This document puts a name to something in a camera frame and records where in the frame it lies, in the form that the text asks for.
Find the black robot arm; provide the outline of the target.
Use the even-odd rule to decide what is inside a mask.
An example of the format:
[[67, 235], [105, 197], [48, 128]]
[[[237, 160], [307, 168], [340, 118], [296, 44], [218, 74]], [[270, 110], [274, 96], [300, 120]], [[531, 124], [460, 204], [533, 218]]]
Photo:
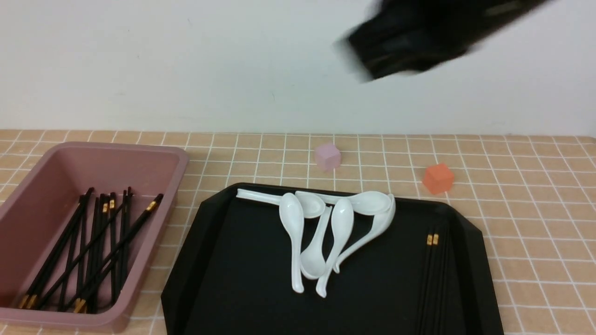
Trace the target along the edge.
[[382, 0], [335, 47], [363, 80], [421, 74], [474, 51], [544, 0]]

